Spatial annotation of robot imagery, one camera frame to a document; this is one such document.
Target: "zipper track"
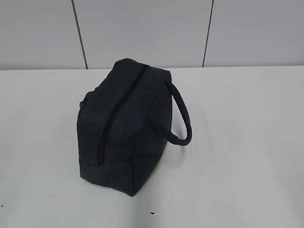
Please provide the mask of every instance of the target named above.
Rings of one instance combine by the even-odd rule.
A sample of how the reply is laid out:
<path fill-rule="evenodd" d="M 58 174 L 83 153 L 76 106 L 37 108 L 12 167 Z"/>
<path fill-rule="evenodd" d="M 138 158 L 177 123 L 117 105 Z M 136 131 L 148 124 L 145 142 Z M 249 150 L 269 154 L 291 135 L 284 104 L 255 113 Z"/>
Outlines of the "zipper track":
<path fill-rule="evenodd" d="M 141 80 L 144 72 L 146 71 L 146 69 L 148 67 L 149 67 L 148 65 L 144 65 L 142 67 L 142 69 L 140 70 L 140 72 L 138 73 L 136 78 L 134 79 L 134 81 L 131 84 L 128 91 L 125 93 L 125 95 L 122 97 L 122 99 L 117 103 L 117 105 L 112 110 L 111 114 L 109 115 L 107 121 L 105 122 L 104 129 L 103 129 L 103 132 L 101 134 L 100 141 L 99 141 L 99 146 L 98 146 L 98 155 L 97 155 L 98 164 L 104 164 L 104 162 L 105 162 L 105 156 L 104 155 L 105 155 L 106 143 L 107 143 L 107 140 L 108 140 L 108 137 L 109 137 L 111 127 L 113 125 L 114 119 L 115 119 L 118 111 L 120 110 L 122 105 L 125 103 L 125 101 L 128 99 L 128 97 L 132 94 L 133 90 L 138 85 L 139 81 Z"/>

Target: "tabletop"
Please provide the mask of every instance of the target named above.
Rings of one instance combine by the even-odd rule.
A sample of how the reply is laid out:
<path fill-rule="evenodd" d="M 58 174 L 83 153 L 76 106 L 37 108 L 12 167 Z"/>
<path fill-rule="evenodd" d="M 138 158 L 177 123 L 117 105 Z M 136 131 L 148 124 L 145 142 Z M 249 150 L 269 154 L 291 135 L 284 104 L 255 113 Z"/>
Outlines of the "tabletop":
<path fill-rule="evenodd" d="M 192 142 L 134 197 L 79 177 L 79 102 L 110 70 L 0 71 L 0 227 L 304 227 L 304 66 L 169 70 Z"/>

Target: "handbag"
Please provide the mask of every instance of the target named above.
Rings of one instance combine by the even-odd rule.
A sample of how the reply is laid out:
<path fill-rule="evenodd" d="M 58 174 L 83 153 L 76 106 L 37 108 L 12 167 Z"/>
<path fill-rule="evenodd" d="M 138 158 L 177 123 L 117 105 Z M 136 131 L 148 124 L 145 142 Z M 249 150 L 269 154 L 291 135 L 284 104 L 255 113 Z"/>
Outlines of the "handbag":
<path fill-rule="evenodd" d="M 171 133 L 172 96 L 187 129 Z M 77 118 L 80 177 L 134 196 L 160 160 L 167 141 L 192 138 L 187 108 L 170 71 L 122 59 L 88 92 Z"/>

